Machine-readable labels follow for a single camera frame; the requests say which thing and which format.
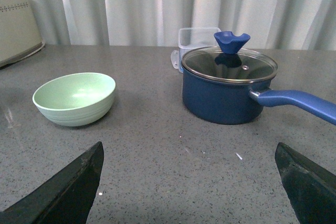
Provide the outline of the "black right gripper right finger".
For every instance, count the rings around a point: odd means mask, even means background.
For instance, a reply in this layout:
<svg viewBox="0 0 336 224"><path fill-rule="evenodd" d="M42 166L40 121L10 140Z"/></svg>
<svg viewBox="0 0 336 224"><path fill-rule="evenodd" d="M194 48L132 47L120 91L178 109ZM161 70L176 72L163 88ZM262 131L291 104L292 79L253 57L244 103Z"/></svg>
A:
<svg viewBox="0 0 336 224"><path fill-rule="evenodd" d="M335 223L335 175L282 142L275 161L298 221Z"/></svg>

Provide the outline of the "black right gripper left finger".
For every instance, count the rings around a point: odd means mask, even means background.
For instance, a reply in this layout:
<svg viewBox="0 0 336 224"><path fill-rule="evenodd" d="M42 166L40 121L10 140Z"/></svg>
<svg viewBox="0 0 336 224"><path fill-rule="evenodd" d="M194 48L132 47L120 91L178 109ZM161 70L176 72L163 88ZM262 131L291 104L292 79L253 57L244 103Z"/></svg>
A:
<svg viewBox="0 0 336 224"><path fill-rule="evenodd" d="M1 212L1 223L86 223L100 184L97 142L32 193Z"/></svg>

